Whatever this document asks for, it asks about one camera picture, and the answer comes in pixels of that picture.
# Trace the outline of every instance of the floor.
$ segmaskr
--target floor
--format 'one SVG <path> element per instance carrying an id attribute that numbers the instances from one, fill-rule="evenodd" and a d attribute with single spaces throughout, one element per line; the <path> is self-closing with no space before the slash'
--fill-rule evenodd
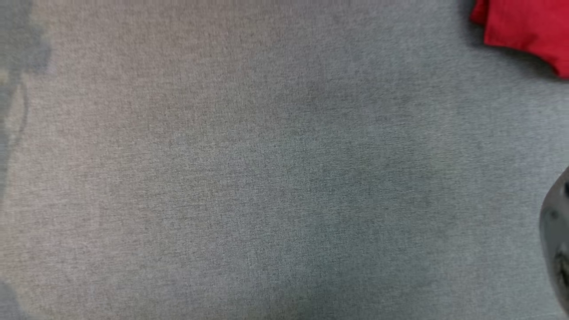
<path id="1" fill-rule="evenodd" d="M 569 90 L 472 1 L 1 0 L 8 319 L 562 319 Z"/>

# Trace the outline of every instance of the carpet texture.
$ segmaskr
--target carpet texture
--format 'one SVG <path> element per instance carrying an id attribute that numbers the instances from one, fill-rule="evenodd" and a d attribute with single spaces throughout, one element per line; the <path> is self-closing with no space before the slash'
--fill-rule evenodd
<path id="1" fill-rule="evenodd" d="M 568 84 L 472 1 L 1 3 L 0 318 L 564 317 Z"/>

